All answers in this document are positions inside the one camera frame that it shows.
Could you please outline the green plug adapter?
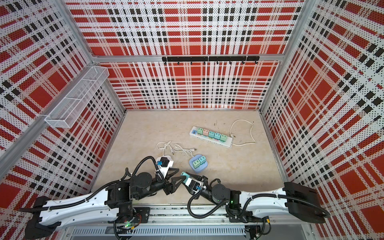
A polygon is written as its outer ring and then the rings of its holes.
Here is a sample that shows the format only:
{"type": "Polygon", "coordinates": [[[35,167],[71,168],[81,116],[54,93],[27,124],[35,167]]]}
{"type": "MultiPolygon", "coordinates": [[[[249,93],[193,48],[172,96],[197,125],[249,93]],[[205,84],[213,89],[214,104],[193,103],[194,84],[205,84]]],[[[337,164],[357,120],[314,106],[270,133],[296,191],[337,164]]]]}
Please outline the green plug adapter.
{"type": "Polygon", "coordinates": [[[228,139],[228,136],[227,136],[227,135],[221,134],[221,137],[220,137],[220,141],[221,141],[221,142],[226,142],[227,139],[228,139]]]}
{"type": "Polygon", "coordinates": [[[192,162],[193,168],[197,169],[200,166],[200,161],[199,159],[195,160],[192,162]]]}
{"type": "Polygon", "coordinates": [[[203,134],[203,128],[197,128],[197,133],[199,134],[199,135],[202,135],[203,134]]]}

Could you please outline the blue square power strip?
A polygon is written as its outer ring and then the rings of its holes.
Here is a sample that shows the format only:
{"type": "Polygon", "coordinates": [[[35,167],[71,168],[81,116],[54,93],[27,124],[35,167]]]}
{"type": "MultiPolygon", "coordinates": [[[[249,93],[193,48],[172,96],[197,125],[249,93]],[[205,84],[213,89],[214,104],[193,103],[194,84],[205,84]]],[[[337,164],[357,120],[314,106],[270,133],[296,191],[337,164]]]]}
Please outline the blue square power strip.
{"type": "Polygon", "coordinates": [[[189,165],[198,174],[208,167],[208,161],[204,155],[197,154],[189,160],[189,165]]]}

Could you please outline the teal plug adapter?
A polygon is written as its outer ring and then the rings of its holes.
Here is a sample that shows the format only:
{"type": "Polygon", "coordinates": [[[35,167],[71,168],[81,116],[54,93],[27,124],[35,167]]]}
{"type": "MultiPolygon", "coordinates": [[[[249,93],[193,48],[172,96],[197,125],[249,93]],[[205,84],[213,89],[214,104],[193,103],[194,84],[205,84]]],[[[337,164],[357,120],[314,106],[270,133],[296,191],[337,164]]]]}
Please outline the teal plug adapter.
{"type": "Polygon", "coordinates": [[[190,177],[190,175],[186,172],[182,172],[181,175],[185,177],[185,180],[187,180],[190,177]]]}
{"type": "Polygon", "coordinates": [[[220,140],[221,140],[221,137],[222,137],[222,135],[221,135],[220,133],[215,133],[215,137],[214,137],[214,138],[215,138],[216,140],[219,140],[219,141],[220,141],[220,140]]]}
{"type": "Polygon", "coordinates": [[[205,156],[201,156],[199,158],[199,161],[200,161],[200,165],[203,165],[206,162],[206,157],[205,156]]]}
{"type": "Polygon", "coordinates": [[[212,139],[214,139],[215,138],[215,132],[212,132],[212,131],[210,131],[210,134],[209,134],[209,138],[212,138],[212,139]]]}

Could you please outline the white square power strip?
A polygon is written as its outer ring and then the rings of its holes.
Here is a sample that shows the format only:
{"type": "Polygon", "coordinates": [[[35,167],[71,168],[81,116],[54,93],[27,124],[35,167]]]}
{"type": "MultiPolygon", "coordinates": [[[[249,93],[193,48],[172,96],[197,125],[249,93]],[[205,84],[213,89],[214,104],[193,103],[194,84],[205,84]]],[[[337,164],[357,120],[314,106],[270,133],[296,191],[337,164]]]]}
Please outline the white square power strip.
{"type": "Polygon", "coordinates": [[[171,168],[174,163],[172,157],[169,155],[158,157],[156,162],[159,168],[171,168]]]}

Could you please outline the teal plug adapter front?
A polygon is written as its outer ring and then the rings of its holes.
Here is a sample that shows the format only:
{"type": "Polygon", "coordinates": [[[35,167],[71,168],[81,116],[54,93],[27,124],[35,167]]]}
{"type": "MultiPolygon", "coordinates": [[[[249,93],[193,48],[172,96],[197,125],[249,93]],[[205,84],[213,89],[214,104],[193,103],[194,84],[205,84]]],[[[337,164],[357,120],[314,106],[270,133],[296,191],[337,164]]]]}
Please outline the teal plug adapter front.
{"type": "Polygon", "coordinates": [[[212,132],[212,131],[210,131],[210,134],[209,134],[209,138],[212,138],[212,139],[214,139],[215,138],[215,132],[212,132]]]}

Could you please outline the long white power strip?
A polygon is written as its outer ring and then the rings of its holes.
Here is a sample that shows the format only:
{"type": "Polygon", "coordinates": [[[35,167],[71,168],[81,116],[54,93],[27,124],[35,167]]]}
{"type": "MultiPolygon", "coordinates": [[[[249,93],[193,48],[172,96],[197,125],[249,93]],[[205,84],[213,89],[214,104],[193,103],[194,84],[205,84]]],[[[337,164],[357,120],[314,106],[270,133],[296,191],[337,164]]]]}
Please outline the long white power strip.
{"type": "Polygon", "coordinates": [[[193,126],[189,132],[189,135],[190,137],[219,145],[227,149],[230,149],[233,145],[232,137],[201,127],[193,126]]]}

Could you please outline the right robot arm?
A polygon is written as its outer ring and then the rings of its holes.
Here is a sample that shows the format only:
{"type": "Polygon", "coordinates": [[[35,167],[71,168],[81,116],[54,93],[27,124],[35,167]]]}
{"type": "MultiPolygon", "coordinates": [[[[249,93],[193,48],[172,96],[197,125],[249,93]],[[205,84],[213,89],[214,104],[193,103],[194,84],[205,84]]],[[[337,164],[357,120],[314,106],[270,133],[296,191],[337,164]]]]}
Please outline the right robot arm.
{"type": "Polygon", "coordinates": [[[296,183],[285,182],[282,188],[276,190],[251,193],[231,190],[220,179],[209,183],[204,176],[185,172],[182,176],[186,178],[184,186],[192,195],[187,210],[195,219],[205,219],[220,208],[225,208],[231,222],[239,223],[256,223],[270,216],[292,215],[305,223],[323,224],[331,216],[321,207],[316,190],[296,183]],[[200,197],[215,204],[215,207],[204,214],[194,213],[192,202],[200,197]]]}

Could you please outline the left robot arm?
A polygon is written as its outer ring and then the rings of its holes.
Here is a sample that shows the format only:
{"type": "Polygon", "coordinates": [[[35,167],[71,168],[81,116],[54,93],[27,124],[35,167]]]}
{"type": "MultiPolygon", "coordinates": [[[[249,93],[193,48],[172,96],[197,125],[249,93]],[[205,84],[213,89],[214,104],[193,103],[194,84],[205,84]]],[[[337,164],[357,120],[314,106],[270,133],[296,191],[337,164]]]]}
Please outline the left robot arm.
{"type": "Polygon", "coordinates": [[[148,156],[138,163],[132,173],[126,169],[122,178],[103,185],[93,193],[64,200],[38,197],[33,207],[19,209],[33,215],[27,222],[25,239],[42,239],[59,229],[98,221],[122,224],[115,227],[116,233],[147,223],[150,208],[134,208],[133,201],[152,197],[158,191],[173,194],[186,177],[176,177],[179,169],[172,165],[173,160],[169,156],[159,160],[148,156]]]}

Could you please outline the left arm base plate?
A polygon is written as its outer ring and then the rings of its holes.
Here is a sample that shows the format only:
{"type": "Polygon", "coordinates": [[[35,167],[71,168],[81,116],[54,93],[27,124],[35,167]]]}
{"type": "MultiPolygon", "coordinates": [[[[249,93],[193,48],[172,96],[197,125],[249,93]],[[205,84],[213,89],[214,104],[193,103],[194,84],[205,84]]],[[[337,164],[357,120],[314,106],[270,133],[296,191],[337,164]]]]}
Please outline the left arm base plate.
{"type": "Polygon", "coordinates": [[[149,220],[151,208],[149,207],[120,207],[118,208],[117,219],[109,221],[109,223],[116,222],[117,224],[123,223],[144,223],[149,220]]]}

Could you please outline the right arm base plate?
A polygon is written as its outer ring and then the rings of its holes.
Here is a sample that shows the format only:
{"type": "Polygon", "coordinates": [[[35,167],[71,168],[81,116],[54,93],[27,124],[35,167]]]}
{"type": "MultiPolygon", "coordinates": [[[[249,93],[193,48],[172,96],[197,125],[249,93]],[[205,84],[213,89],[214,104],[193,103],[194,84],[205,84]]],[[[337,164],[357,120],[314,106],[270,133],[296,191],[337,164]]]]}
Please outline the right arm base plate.
{"type": "Polygon", "coordinates": [[[270,220],[267,217],[264,218],[257,218],[253,216],[252,212],[245,211],[244,214],[242,214],[242,210],[234,210],[229,207],[229,205],[226,205],[226,216],[229,218],[230,223],[269,223],[270,220]]]}

